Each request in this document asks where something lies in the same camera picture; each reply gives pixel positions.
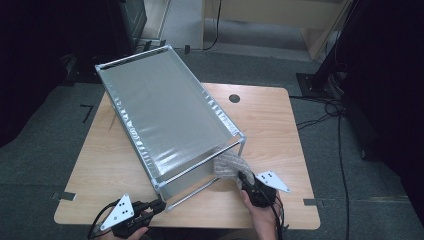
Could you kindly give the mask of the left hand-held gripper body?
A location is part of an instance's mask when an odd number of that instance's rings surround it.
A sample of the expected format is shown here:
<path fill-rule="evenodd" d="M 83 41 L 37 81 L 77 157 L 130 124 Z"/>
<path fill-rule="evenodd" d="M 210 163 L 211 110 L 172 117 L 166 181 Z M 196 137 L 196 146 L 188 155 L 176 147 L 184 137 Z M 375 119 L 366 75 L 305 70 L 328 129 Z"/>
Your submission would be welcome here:
<path fill-rule="evenodd" d="M 111 230 L 115 237 L 128 238 L 144 224 L 143 215 L 137 213 L 128 194 L 124 194 L 109 213 L 100 229 Z"/>

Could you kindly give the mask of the silver two-tier metal rack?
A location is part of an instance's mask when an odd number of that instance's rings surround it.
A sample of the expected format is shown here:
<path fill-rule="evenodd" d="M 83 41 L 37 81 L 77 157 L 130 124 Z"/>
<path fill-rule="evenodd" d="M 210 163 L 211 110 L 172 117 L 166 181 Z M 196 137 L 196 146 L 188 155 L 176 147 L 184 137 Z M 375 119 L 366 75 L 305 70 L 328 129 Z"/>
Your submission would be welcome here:
<path fill-rule="evenodd" d="M 151 185 L 169 210 L 215 183 L 213 160 L 246 136 L 165 45 L 95 67 Z"/>

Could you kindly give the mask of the black stand base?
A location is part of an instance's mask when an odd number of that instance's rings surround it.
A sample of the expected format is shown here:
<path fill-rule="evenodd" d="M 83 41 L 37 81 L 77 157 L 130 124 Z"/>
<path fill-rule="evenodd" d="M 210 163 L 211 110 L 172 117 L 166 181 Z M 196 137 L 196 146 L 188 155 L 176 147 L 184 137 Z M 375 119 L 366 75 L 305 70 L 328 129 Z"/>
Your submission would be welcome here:
<path fill-rule="evenodd" d="M 111 56 L 100 55 L 87 60 L 77 59 L 74 54 L 61 58 L 62 64 L 67 70 L 67 76 L 63 85 L 73 86 L 75 83 L 100 84 L 101 80 L 95 69 L 96 65 L 110 62 Z"/>

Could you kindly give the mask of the black cabinet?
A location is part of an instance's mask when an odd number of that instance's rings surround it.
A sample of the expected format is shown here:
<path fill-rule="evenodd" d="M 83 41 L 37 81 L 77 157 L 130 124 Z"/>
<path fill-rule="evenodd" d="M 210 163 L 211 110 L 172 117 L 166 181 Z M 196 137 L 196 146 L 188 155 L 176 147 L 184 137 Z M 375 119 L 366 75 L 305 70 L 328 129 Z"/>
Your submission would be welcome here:
<path fill-rule="evenodd" d="M 147 22 L 144 0 L 106 0 L 120 56 L 132 55 Z"/>

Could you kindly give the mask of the person's right hand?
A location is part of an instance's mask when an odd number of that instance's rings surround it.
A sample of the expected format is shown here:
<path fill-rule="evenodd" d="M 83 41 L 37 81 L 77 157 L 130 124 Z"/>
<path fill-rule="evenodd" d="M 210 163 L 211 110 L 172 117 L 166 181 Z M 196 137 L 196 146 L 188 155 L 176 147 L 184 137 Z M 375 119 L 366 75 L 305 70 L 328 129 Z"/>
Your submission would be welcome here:
<path fill-rule="evenodd" d="M 275 231 L 277 227 L 276 217 L 271 207 L 261 208 L 255 207 L 248 196 L 248 193 L 245 190 L 240 192 L 242 201 L 247 207 L 253 227 L 258 234 L 270 233 Z"/>

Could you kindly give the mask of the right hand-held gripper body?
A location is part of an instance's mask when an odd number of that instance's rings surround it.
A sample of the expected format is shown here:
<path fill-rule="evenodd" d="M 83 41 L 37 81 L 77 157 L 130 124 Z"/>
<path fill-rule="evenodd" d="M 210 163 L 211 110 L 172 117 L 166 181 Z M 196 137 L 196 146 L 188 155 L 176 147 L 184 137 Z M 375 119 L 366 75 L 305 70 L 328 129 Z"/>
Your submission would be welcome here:
<path fill-rule="evenodd" d="M 255 188 L 255 193 L 249 198 L 255 207 L 265 208 L 272 206 L 275 202 L 277 191 L 290 192 L 288 186 L 273 171 L 254 174 L 254 179 L 255 182 L 252 185 Z"/>

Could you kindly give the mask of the beige fluffy cloth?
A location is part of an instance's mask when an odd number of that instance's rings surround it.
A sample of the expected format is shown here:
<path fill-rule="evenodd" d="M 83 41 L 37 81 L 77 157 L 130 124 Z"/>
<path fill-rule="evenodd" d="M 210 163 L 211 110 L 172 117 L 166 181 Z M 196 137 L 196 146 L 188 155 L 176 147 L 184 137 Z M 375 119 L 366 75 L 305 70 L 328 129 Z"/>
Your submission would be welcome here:
<path fill-rule="evenodd" d="M 242 180 L 239 172 L 242 172 L 250 184 L 254 184 L 254 174 L 248 163 L 235 151 L 228 150 L 215 157 L 213 160 L 214 174 L 218 178 L 232 179 L 239 189 L 242 189 Z"/>

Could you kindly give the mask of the light wooden furniture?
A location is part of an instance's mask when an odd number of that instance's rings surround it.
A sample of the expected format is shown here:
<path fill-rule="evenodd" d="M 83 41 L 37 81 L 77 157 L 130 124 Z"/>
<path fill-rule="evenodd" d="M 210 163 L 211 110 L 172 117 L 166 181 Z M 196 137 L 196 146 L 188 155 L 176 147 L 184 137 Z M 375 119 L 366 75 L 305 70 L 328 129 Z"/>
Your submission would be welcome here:
<path fill-rule="evenodd" d="M 202 20 L 297 27 L 311 59 L 316 60 L 353 0 L 201 0 Z"/>

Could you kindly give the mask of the person's left hand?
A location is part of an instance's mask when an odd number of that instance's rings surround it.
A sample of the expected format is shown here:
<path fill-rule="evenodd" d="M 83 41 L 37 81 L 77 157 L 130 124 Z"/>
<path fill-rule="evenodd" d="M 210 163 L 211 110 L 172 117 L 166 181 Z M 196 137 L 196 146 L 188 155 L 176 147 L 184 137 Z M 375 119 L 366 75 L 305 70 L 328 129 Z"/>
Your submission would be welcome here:
<path fill-rule="evenodd" d="M 144 234 L 146 234 L 148 231 L 147 227 L 141 227 L 140 229 L 136 230 L 132 235 L 130 235 L 128 238 L 119 238 L 116 237 L 112 231 L 109 231 L 107 233 L 101 234 L 99 237 L 96 238 L 96 240 L 139 240 Z"/>

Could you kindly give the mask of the black metal stand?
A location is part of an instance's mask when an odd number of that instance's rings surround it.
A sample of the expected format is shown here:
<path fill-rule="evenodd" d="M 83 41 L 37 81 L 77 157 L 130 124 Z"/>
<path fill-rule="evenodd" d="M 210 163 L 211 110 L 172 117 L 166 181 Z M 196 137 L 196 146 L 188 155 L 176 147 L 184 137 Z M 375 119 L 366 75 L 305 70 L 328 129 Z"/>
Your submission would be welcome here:
<path fill-rule="evenodd" d="M 361 15 L 365 0 L 351 0 L 346 18 L 338 32 L 337 39 L 328 55 L 314 74 L 297 73 L 296 78 L 303 97 L 331 98 L 329 77 L 336 72 L 347 70 L 348 44 L 354 36 L 354 28 Z"/>

